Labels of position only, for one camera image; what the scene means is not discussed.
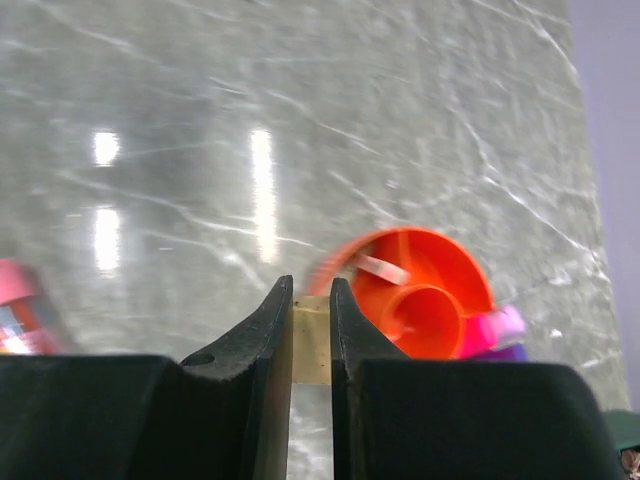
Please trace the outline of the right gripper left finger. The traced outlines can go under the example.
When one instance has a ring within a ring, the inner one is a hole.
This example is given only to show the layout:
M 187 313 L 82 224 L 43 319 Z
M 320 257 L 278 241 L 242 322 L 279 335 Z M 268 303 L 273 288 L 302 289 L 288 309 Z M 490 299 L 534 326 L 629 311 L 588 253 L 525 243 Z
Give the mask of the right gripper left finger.
M 181 362 L 3 356 L 5 479 L 282 479 L 293 279 Z

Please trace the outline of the clear pencil case pink cap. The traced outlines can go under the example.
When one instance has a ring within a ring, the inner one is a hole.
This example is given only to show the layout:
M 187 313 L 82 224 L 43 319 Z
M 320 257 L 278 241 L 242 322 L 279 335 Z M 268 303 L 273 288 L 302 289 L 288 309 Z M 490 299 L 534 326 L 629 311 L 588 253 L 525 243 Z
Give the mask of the clear pencil case pink cap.
M 50 355 L 69 351 L 59 316 L 35 273 L 1 260 L 1 353 Z

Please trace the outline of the orange round organizer container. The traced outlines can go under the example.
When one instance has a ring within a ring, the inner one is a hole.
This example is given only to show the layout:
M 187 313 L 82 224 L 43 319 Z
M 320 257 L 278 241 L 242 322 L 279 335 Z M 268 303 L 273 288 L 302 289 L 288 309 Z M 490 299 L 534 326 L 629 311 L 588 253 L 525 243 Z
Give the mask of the orange round organizer container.
M 357 269 L 352 261 L 358 253 L 408 271 L 408 283 L 394 285 Z M 465 320 L 495 308 L 474 258 L 454 240 L 424 228 L 377 230 L 346 243 L 315 270 L 307 294 L 326 294 L 336 277 L 347 278 L 363 315 L 415 359 L 459 359 Z

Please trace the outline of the purple cap black highlighter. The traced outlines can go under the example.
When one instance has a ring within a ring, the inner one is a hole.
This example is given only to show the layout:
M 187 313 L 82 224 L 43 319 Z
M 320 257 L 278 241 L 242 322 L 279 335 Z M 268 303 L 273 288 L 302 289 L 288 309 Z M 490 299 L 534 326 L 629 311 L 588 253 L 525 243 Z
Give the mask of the purple cap black highlighter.
M 514 343 L 504 348 L 490 350 L 479 356 L 482 361 L 527 362 L 528 354 L 523 344 Z

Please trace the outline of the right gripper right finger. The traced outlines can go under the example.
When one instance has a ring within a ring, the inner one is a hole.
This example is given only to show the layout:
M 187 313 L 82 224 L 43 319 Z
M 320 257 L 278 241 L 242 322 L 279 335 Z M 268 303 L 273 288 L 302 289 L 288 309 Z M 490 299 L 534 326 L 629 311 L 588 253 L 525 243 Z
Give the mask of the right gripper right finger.
M 620 479 L 588 385 L 558 364 L 413 360 L 329 297 L 338 479 Z

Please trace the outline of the small tan eraser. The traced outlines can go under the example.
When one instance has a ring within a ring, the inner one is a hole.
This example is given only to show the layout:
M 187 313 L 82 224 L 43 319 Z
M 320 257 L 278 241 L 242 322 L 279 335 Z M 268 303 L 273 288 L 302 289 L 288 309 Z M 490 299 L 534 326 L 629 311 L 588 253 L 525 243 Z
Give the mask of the small tan eraser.
M 329 298 L 300 296 L 293 301 L 292 381 L 331 384 Z

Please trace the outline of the lilac highlighter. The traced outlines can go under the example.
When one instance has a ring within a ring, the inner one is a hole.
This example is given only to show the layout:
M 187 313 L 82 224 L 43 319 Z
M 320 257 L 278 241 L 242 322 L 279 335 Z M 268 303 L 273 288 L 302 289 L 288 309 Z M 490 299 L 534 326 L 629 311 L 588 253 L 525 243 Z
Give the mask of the lilac highlighter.
M 526 334 L 527 325 L 518 310 L 505 305 L 492 313 L 492 326 L 498 345 L 515 341 Z

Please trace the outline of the pink cap black highlighter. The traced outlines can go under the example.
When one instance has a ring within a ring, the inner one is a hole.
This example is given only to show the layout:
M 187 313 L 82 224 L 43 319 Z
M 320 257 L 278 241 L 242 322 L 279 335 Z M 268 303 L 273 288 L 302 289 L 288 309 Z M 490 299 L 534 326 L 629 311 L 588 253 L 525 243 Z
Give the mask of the pink cap black highlighter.
M 483 354 L 497 345 L 497 334 L 493 325 L 494 316 L 494 312 L 487 312 L 465 320 L 462 346 L 458 353 L 459 359 Z

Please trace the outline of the white eraser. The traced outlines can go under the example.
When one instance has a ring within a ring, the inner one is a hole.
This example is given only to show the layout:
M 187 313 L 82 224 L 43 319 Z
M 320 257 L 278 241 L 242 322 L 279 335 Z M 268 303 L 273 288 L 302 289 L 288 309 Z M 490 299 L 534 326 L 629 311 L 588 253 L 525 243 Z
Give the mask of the white eraser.
M 372 274 L 394 285 L 405 285 L 410 279 L 408 271 L 393 263 L 364 253 L 358 253 L 355 255 L 352 263 L 357 269 Z

